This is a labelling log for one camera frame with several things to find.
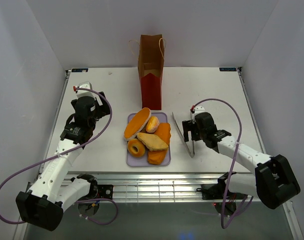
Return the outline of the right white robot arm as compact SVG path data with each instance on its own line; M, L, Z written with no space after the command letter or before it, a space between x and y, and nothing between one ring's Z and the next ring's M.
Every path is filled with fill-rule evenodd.
M225 173L217 184L200 191L208 199L228 199L233 194L259 198L270 209L276 209L301 192L300 185L283 155L270 156L253 148L237 143L226 130L217 129L208 112L195 114L193 119L182 122L183 138L203 141L206 147L234 159L250 171L250 176L236 172Z

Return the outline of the small round sugared bun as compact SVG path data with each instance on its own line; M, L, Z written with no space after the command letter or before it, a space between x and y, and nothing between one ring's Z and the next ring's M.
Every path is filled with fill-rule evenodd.
M159 124L159 119L156 116L151 116L145 128L146 132L150 134L154 133L157 130Z

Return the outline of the ring donut bread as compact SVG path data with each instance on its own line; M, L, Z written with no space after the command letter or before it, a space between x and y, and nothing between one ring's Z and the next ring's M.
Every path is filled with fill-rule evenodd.
M145 154L145 145L137 138L131 139L128 142L127 149L135 158L142 157Z

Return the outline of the tan bread slice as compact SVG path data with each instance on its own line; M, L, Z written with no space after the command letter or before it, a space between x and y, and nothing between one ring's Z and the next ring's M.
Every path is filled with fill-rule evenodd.
M163 151L168 148L168 145L157 135L140 132L137 138L150 150L150 151Z

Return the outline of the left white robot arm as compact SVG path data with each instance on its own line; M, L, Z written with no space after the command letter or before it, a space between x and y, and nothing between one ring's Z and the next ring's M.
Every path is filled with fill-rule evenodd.
M56 149L38 180L26 191L19 192L15 202L24 222L55 230L63 213L78 200L92 200L98 194L97 181L89 174L80 174L61 189L69 169L93 137L96 123L111 114L104 92L94 97L91 90L76 89L77 98L71 101L75 113L66 121Z

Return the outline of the long oval orange bread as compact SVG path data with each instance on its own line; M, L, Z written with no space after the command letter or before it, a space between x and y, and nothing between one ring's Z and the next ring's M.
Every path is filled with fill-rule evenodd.
M124 138L129 141L134 139L137 134L144 128L151 117L151 110L147 107L137 112L127 124L124 131Z

